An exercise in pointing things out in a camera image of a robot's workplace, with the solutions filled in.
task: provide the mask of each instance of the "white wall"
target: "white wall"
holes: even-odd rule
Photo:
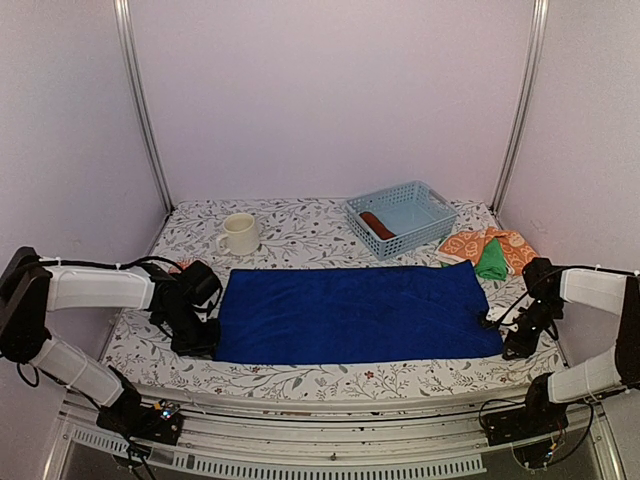
[[[0,270],[28,244],[102,261],[145,252],[163,213],[124,72],[112,2],[0,3]],[[49,322],[93,355],[111,312]],[[0,361],[0,478],[41,475],[63,391]]]
[[[640,3],[551,2],[522,149],[502,220],[558,264],[640,268]],[[612,345],[615,319],[568,308],[575,363]],[[629,478],[640,478],[640,395],[606,410]]]
[[[172,194],[351,196],[422,179],[489,201],[532,1],[141,0]]]

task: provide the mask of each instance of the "cream mug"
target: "cream mug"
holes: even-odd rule
[[[253,215],[234,213],[222,224],[224,233],[216,238],[218,253],[226,255],[249,255],[260,246],[258,223]]]

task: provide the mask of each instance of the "blue cloth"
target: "blue cloth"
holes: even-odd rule
[[[470,262],[439,269],[233,270],[216,360],[259,365],[474,358],[502,352]]]

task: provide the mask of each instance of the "orange cloth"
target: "orange cloth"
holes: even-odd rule
[[[440,245],[438,256],[458,262],[471,260],[475,266],[482,257],[484,247],[494,238],[500,242],[509,273],[522,275],[524,266],[538,256],[518,232],[493,227],[481,232],[460,232],[452,235]]]

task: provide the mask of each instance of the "floral pattern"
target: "floral pattern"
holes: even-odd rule
[[[497,227],[487,207],[453,202],[454,232]],[[237,212],[256,216],[261,246],[244,257],[218,255],[215,238],[224,219]],[[200,259],[226,285],[233,268],[357,268],[425,265],[440,267],[438,242],[377,261],[351,232],[343,202],[333,199],[221,200],[178,205],[154,255],[178,262]],[[479,279],[491,307],[507,307],[524,292],[522,277]],[[452,395],[524,385],[537,375],[563,368],[558,349],[544,334],[526,360],[500,356],[462,360],[420,360],[357,365],[238,365],[178,357],[170,341],[148,322],[148,314],[125,311],[104,362],[142,384],[192,392],[269,399],[391,399]]]

